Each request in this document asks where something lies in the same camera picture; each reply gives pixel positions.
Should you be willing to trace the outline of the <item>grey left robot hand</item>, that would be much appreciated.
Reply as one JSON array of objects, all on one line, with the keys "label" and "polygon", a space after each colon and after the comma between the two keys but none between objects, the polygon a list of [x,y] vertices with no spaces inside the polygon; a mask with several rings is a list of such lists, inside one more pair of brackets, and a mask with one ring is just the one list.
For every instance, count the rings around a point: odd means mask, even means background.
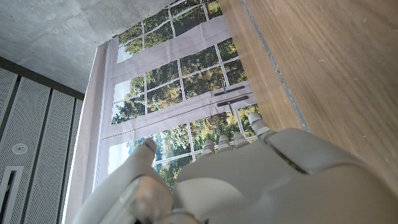
[{"label": "grey left robot hand", "polygon": [[396,223],[397,194],[363,161],[308,132],[206,141],[173,187],[152,168],[145,139],[85,201],[75,223]]}]

